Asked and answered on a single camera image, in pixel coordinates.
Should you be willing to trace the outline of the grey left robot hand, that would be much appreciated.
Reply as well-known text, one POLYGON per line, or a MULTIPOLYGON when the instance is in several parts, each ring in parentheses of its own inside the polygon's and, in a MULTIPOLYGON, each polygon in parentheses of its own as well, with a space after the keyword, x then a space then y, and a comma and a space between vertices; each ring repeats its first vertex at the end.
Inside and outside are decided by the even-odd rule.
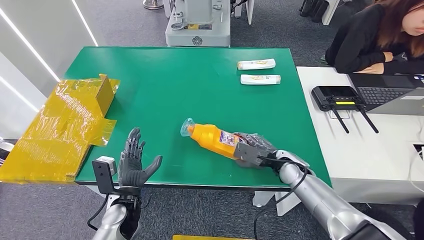
POLYGON ((118 182, 121 187, 141 188, 162 164, 163 157, 157 155, 149 166, 143 168, 142 154, 145 142, 140 141, 140 139, 140 128, 133 128, 128 134, 123 151, 120 153, 118 182))

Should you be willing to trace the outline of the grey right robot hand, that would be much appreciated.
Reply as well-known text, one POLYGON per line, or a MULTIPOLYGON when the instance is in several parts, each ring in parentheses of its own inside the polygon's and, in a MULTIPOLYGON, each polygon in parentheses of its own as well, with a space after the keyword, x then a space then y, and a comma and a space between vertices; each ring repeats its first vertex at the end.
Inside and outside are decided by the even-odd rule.
MULTIPOLYGON (((259 148, 269 153, 273 153, 277 150, 277 148, 271 142, 269 142, 260 134, 244 132, 233 132, 233 134, 243 139, 244 143, 252 147, 259 148)), ((241 168, 261 169, 260 166, 254 165, 253 163, 249 163, 244 160, 236 159, 235 162, 241 168)))

